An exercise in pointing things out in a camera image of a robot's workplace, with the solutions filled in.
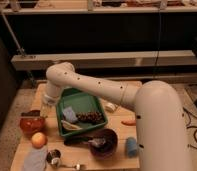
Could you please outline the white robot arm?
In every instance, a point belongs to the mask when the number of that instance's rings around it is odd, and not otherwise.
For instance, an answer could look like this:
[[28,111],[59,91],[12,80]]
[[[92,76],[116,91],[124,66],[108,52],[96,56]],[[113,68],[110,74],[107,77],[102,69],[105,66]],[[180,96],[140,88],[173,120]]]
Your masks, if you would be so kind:
[[73,87],[133,111],[141,171],[193,171],[182,102],[168,83],[153,80],[138,87],[80,75],[69,62],[48,67],[46,78],[44,104],[56,104]]

